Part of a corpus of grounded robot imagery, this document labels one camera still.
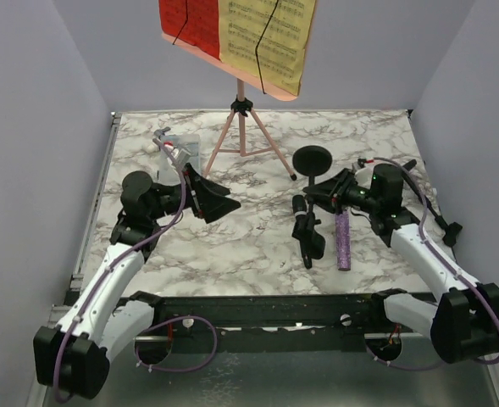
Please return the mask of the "black microphone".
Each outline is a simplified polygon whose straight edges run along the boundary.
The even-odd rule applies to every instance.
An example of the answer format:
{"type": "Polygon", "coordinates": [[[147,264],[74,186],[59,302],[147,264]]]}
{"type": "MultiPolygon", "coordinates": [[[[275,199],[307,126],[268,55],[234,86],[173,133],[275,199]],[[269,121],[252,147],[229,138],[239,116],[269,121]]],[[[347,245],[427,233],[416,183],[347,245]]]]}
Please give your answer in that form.
{"type": "Polygon", "coordinates": [[[297,194],[292,198],[292,211],[295,216],[295,225],[291,236],[299,242],[304,266],[311,269],[313,267],[312,239],[315,222],[313,209],[308,207],[303,195],[297,194]]]}

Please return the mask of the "pink music stand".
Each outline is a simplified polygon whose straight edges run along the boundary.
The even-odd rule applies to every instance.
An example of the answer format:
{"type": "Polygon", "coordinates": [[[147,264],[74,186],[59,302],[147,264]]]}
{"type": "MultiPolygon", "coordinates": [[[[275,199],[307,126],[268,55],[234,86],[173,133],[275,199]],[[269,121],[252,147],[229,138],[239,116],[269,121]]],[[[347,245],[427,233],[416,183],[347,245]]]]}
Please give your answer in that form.
{"type": "Polygon", "coordinates": [[[283,102],[299,97],[315,1],[160,1],[164,40],[236,78],[236,98],[205,168],[208,173],[234,120],[239,147],[246,149],[246,118],[252,117],[267,139],[268,150],[286,157],[269,134],[245,93],[247,85],[283,102]]]}

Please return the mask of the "yellow sheet music page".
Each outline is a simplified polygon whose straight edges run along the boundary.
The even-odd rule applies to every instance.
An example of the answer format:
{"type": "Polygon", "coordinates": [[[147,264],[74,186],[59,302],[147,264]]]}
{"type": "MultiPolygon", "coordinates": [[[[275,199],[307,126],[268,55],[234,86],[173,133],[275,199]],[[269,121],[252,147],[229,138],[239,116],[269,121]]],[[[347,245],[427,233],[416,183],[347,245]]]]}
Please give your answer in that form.
{"type": "Polygon", "coordinates": [[[315,1],[219,1],[219,60],[275,98],[298,97],[315,1]]]}

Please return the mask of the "red sheet music page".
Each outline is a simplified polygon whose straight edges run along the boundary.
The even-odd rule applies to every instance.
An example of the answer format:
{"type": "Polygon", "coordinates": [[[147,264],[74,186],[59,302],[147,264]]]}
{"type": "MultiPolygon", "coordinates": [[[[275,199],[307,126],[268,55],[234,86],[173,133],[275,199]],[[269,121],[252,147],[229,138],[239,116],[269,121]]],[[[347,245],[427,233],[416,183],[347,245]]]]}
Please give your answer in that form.
{"type": "Polygon", "coordinates": [[[159,0],[163,33],[219,59],[219,5],[216,0],[159,0]]]}

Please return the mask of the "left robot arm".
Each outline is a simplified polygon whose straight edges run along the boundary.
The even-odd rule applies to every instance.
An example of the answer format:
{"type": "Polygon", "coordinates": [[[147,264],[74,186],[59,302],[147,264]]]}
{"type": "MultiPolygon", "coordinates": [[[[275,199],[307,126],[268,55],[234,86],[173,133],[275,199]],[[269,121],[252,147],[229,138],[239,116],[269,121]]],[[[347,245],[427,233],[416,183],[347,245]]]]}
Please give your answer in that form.
{"type": "Polygon", "coordinates": [[[114,359],[138,334],[160,333],[166,322],[160,299],[138,293],[121,304],[126,287],[146,264],[159,238],[169,229],[158,220],[184,209],[210,224],[239,209],[230,189],[200,176],[190,164],[180,182],[164,186],[142,170],[122,181],[120,210],[110,244],[95,275],[76,302],[53,327],[42,326],[33,338],[36,379],[62,394],[94,399],[114,359]]]}

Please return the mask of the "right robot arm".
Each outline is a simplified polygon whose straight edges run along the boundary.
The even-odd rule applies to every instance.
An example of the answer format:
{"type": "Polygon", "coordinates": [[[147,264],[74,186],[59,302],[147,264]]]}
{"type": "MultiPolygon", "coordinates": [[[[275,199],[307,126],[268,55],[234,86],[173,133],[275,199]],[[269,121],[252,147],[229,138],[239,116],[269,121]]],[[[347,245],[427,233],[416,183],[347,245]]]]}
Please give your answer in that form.
{"type": "Polygon", "coordinates": [[[451,260],[427,235],[426,218],[416,217],[403,206],[403,186],[413,182],[404,166],[381,158],[368,188],[359,186],[354,172],[344,169],[303,191],[330,213],[347,208],[366,213],[374,234],[411,265],[433,294],[434,304],[402,291],[382,294],[381,304],[367,313],[374,330],[387,332],[396,324],[407,326],[427,337],[447,364],[464,360],[497,364],[499,287],[479,282],[451,260]]]}

